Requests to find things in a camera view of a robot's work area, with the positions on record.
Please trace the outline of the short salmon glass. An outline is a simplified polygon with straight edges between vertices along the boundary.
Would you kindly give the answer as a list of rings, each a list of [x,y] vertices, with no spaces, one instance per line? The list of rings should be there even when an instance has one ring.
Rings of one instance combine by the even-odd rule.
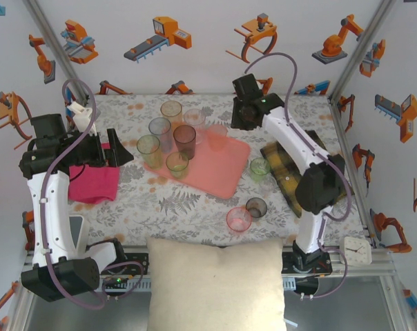
[[[213,124],[207,129],[208,144],[213,151],[220,151],[227,142],[228,130],[221,124]]]

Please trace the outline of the tall green glass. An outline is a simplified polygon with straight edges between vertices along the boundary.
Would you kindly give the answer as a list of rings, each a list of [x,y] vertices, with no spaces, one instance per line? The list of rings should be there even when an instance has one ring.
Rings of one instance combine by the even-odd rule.
[[[140,137],[137,141],[137,150],[146,165],[151,169],[159,169],[163,165],[163,156],[159,139],[152,134]]]

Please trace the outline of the short wide clear glass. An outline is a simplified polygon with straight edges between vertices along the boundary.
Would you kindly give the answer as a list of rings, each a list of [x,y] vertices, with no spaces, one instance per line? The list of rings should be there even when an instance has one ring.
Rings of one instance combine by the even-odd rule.
[[[200,109],[190,109],[184,113],[184,121],[187,125],[192,126],[196,132],[196,144],[204,140],[206,130],[206,117]]]

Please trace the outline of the short small green glass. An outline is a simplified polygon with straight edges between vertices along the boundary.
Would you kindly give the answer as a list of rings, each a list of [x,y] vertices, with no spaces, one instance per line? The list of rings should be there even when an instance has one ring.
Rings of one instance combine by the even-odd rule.
[[[250,163],[251,178],[255,182],[263,180],[268,175],[268,173],[270,173],[270,171],[270,164],[263,157],[255,158]]]

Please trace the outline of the tall blue glass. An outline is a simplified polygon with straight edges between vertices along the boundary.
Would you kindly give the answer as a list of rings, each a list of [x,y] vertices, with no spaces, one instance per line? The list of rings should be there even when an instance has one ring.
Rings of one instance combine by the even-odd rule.
[[[159,139],[161,151],[164,154],[172,150],[172,125],[167,118],[154,118],[148,125],[149,132]]]

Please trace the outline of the tall dark grey glass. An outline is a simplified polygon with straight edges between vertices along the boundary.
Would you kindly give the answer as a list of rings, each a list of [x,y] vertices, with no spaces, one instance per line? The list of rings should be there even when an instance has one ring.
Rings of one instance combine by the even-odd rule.
[[[192,126],[181,125],[173,132],[173,138],[177,150],[187,156],[191,160],[195,156],[196,147],[196,131]]]

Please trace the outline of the short wide green glass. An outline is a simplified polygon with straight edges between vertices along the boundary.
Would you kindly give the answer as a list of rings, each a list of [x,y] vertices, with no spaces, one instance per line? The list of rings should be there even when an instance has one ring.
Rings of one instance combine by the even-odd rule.
[[[189,160],[181,152],[173,152],[166,158],[166,167],[175,179],[183,179],[188,174]]]

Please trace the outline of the tall orange glass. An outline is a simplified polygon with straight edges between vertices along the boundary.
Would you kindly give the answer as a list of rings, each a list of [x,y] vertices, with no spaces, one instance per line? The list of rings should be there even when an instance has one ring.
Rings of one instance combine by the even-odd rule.
[[[177,127],[182,122],[182,104],[178,101],[170,100],[161,105],[162,116],[168,119],[173,127]]]

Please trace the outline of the short dark grey glass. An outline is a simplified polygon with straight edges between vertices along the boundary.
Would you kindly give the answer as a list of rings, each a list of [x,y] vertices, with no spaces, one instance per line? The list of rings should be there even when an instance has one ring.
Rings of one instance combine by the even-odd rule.
[[[253,219],[262,218],[266,215],[268,210],[265,200],[259,197],[250,198],[246,202],[245,208]]]

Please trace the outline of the short pink glass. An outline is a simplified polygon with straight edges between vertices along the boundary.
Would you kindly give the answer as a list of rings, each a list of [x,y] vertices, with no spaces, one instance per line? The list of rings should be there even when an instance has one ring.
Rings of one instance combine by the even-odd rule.
[[[244,208],[232,208],[226,215],[229,230],[236,233],[246,232],[252,224],[252,216]]]

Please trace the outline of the pink plastic tray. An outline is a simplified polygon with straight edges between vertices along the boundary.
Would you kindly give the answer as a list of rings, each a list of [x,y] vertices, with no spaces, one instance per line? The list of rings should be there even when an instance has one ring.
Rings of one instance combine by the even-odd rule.
[[[175,179],[166,164],[159,169],[151,169],[144,164],[144,168],[221,199],[231,198],[246,167],[251,148],[248,143],[227,135],[224,148],[213,151],[206,132],[207,129],[203,142],[195,147],[195,156],[189,161],[188,174],[183,179]]]

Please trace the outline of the floral tablecloth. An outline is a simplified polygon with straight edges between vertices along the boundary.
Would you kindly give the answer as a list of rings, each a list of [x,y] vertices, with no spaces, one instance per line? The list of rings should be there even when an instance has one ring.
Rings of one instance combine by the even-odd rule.
[[[263,194],[260,184],[251,178],[249,162],[261,157],[260,149],[274,141],[262,128],[253,131],[230,129],[233,95],[97,95],[101,112],[95,122],[105,141],[106,128],[115,128],[122,144],[134,155],[134,161],[121,168],[117,197],[93,205],[70,202],[70,214],[79,214],[90,222],[89,244],[116,237],[123,245],[145,245],[147,237],[158,237],[205,245],[234,245],[272,237],[291,245],[300,221],[287,205],[280,189]],[[159,177],[143,167],[137,151],[137,139],[148,134],[148,124],[160,117],[160,107],[176,100],[183,111],[200,109],[206,124],[222,124],[228,135],[249,144],[251,153],[234,195],[221,199],[201,190]],[[330,154],[342,153],[326,97],[289,97],[289,111],[304,130],[314,130]],[[244,234],[233,234],[226,225],[228,211],[242,207],[252,197],[265,200],[268,211],[253,221]],[[351,198],[350,215],[345,221],[327,221],[324,243],[339,246],[341,238],[365,237],[358,208]]]

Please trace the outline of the small circuit board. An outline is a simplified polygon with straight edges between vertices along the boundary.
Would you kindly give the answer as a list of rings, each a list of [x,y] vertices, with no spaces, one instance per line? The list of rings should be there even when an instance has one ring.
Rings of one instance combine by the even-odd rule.
[[[103,280],[105,290],[125,290],[127,288],[128,279],[121,277],[106,277]]]

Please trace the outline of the white square clock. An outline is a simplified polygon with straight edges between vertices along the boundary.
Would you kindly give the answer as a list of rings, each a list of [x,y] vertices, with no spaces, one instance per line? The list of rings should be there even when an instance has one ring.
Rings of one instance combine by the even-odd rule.
[[[348,265],[359,267],[370,265],[372,262],[371,246],[366,239],[344,237],[340,241],[340,251]]]

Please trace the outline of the aluminium frame post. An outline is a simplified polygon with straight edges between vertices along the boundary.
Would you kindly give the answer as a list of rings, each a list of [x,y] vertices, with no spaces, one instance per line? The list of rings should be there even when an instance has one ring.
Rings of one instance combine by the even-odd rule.
[[[26,10],[32,17],[32,20],[38,27],[44,41],[52,51],[57,65],[61,68],[65,77],[67,79],[78,79],[77,73],[75,72],[73,66],[67,55],[64,52],[64,49],[59,42],[55,31],[52,28],[51,23],[49,22],[47,16],[43,12],[40,3],[38,0],[22,0],[23,4],[26,7]]]
[[[346,85],[351,80],[354,72],[358,68],[358,65],[362,61],[366,54],[368,47],[372,44],[374,37],[381,28],[385,19],[388,17],[390,11],[395,6],[398,0],[381,0],[380,4],[376,8],[372,18],[370,19],[367,28],[363,32],[356,49],[349,57],[349,61],[345,66],[342,74],[336,82],[336,85],[329,96],[331,104],[338,102],[341,94],[343,93]]]

